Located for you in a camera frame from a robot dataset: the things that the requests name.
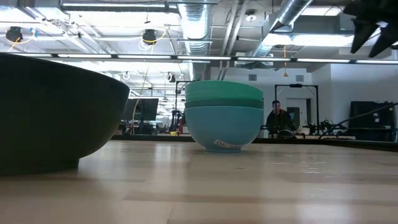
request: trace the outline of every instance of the ventilation duct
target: ventilation duct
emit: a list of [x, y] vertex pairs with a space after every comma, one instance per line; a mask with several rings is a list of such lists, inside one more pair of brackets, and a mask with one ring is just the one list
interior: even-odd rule
[[[181, 14], [181, 24], [184, 39], [194, 40], [185, 42], [189, 55], [207, 55], [209, 43], [200, 42], [208, 38], [210, 7], [207, 4], [178, 5]], [[191, 63], [190, 75], [192, 80], [201, 80], [210, 67], [209, 63]]]
[[[267, 16], [264, 21], [263, 33], [266, 35], [264, 40], [251, 53], [251, 57], [265, 57], [273, 48], [272, 45], [264, 44], [269, 32], [280, 29], [283, 26], [292, 25], [296, 19], [303, 13], [305, 8], [311, 4], [312, 0], [284, 0], [280, 10]], [[265, 64], [253, 62], [245, 65], [248, 69], [264, 68]]]

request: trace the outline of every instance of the person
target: person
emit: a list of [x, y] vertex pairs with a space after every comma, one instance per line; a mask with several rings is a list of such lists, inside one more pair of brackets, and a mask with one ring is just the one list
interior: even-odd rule
[[269, 113], [266, 123], [268, 134], [278, 134], [278, 131], [284, 129], [292, 131], [296, 134], [296, 128], [293, 124], [292, 118], [290, 117], [288, 112], [280, 108], [280, 102], [277, 100], [273, 101], [272, 107], [273, 110]]

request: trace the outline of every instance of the stacked bowls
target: stacked bowls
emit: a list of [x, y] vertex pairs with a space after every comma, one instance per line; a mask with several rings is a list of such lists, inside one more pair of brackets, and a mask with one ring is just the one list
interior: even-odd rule
[[198, 81], [185, 87], [185, 119], [192, 138], [210, 152], [240, 152], [264, 119], [261, 90], [242, 83]]

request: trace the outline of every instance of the wooden table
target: wooden table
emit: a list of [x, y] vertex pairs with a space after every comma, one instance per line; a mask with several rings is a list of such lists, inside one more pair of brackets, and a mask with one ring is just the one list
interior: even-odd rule
[[393, 224], [397, 174], [393, 152], [110, 141], [79, 170], [0, 178], [0, 223]]

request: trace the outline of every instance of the sticker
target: sticker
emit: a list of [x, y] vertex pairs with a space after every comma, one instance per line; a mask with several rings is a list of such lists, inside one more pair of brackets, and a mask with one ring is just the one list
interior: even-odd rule
[[223, 142], [223, 141], [218, 140], [218, 139], [214, 142], [214, 144], [216, 144], [217, 146], [228, 148], [228, 149], [240, 149], [243, 146], [243, 145], [228, 144], [228, 143]]

